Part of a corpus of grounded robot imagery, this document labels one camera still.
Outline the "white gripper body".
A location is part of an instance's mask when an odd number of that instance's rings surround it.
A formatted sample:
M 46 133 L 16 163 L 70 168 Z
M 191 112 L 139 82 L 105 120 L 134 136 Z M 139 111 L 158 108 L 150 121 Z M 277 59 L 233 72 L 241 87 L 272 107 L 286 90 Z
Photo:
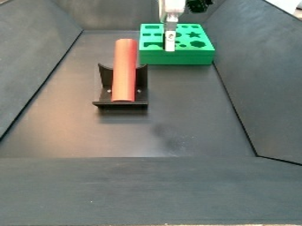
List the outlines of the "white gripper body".
M 178 18 L 185 12 L 185 8 L 186 0 L 158 0 L 161 22 L 178 21 Z

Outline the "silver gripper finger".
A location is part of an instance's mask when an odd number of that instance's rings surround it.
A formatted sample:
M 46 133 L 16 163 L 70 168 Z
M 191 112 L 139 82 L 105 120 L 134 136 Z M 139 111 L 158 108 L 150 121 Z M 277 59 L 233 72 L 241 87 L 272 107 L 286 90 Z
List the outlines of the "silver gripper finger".
M 173 52 L 175 50 L 175 41 L 177 41 L 177 23 L 178 16 L 174 13 L 166 15 L 165 23 L 165 50 Z

